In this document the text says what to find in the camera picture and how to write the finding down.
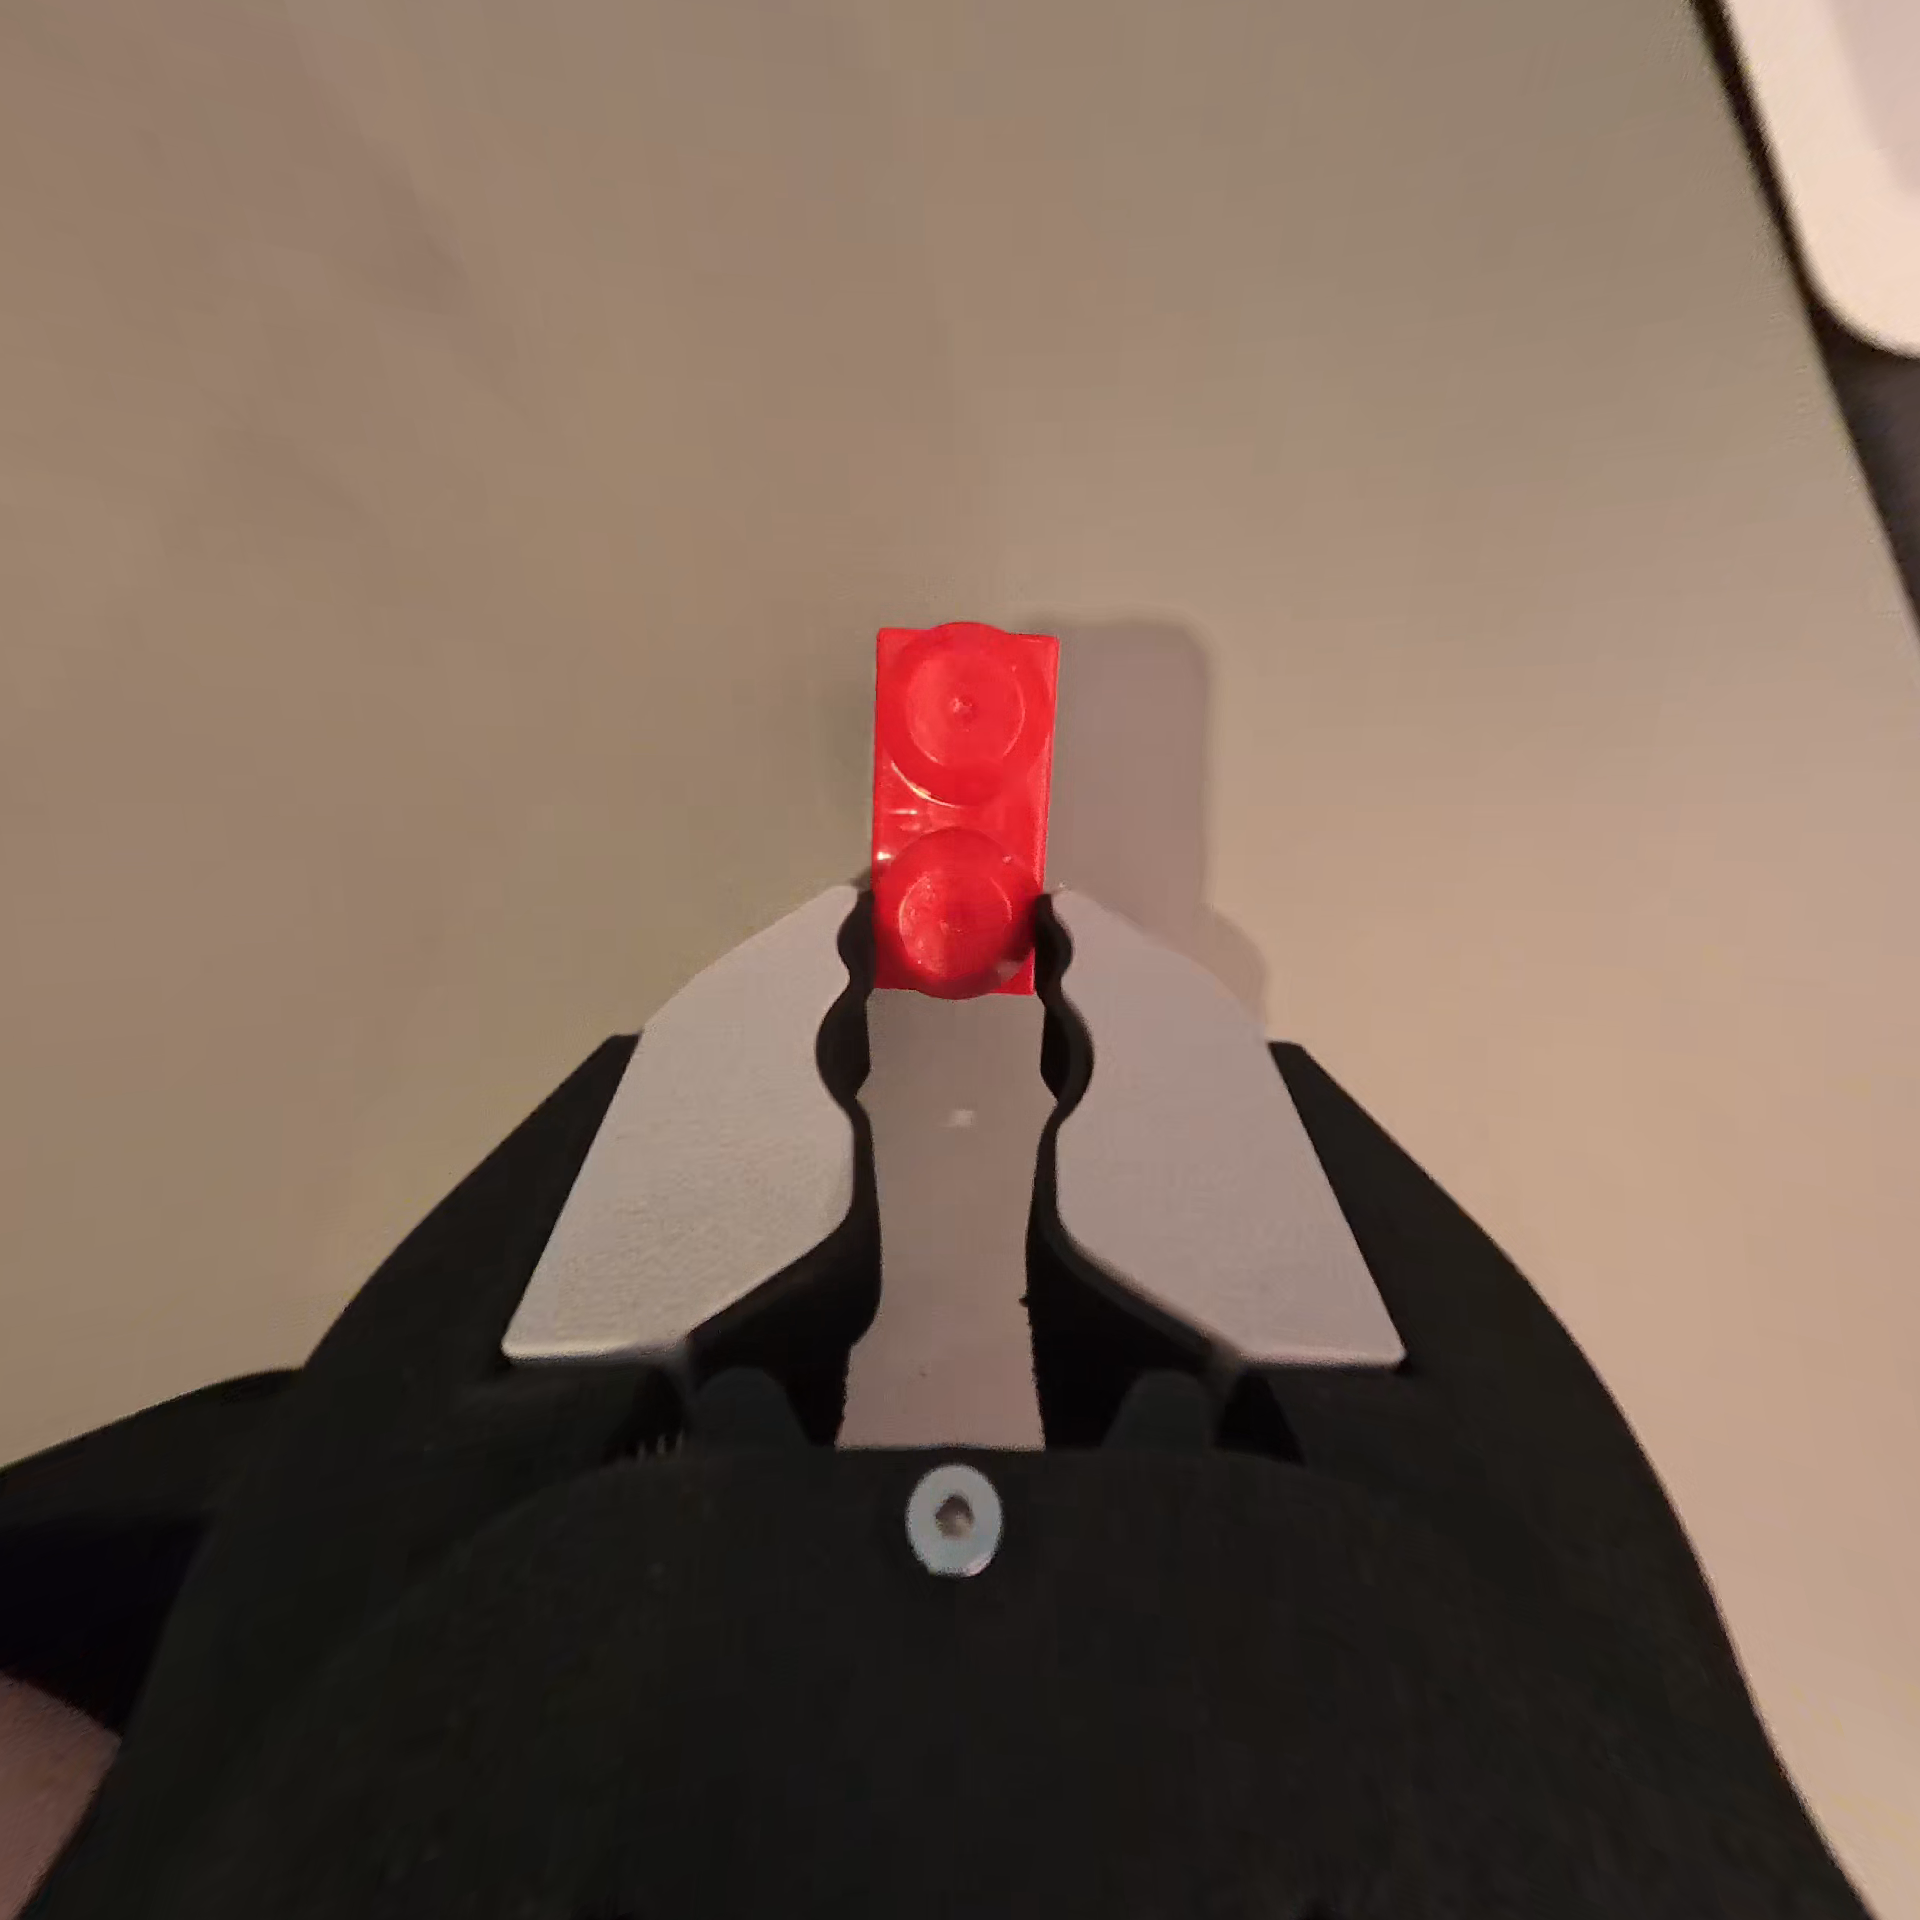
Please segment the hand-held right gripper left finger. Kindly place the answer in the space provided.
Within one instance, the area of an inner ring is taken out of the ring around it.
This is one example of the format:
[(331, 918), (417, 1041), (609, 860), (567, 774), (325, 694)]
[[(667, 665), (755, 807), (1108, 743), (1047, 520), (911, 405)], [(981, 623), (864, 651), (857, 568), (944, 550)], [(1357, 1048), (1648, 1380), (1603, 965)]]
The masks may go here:
[(713, 960), (640, 1031), (501, 1341), (517, 1366), (773, 1379), (846, 1419), (880, 1305), (873, 901), (839, 881)]

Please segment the red two-stud block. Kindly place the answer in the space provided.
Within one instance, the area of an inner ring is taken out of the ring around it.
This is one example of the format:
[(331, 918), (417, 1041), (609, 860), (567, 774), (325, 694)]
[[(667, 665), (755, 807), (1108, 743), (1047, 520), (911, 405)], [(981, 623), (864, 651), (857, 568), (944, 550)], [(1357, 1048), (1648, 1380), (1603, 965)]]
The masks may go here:
[(876, 985), (1029, 996), (1047, 876), (1061, 643), (976, 621), (876, 637)]

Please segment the grey desk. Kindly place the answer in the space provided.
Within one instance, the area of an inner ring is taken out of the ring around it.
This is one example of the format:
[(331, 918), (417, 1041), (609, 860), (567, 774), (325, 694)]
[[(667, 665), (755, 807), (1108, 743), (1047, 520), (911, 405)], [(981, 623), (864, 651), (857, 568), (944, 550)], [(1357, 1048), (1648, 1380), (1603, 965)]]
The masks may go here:
[(1689, 4), (5, 4), (5, 1455), (1131, 654), (1069, 885), (1572, 1325), (1915, 1915), (1915, 635)]

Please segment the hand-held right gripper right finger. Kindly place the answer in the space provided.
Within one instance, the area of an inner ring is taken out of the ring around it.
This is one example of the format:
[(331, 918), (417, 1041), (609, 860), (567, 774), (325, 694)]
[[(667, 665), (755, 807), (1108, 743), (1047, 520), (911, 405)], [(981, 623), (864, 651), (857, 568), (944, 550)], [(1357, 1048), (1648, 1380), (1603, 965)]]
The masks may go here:
[(1261, 1023), (1078, 892), (1037, 915), (1043, 1081), (1027, 1321), (1044, 1424), (1177, 1374), (1392, 1374), (1406, 1341)]

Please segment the white board stand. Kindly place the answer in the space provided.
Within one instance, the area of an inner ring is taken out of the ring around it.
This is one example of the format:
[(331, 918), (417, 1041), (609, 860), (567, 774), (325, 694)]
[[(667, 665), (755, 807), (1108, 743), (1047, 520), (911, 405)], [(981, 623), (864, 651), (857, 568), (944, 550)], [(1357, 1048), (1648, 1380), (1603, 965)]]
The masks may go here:
[(1724, 3), (1743, 94), (1822, 305), (1917, 357), (1917, 4)]

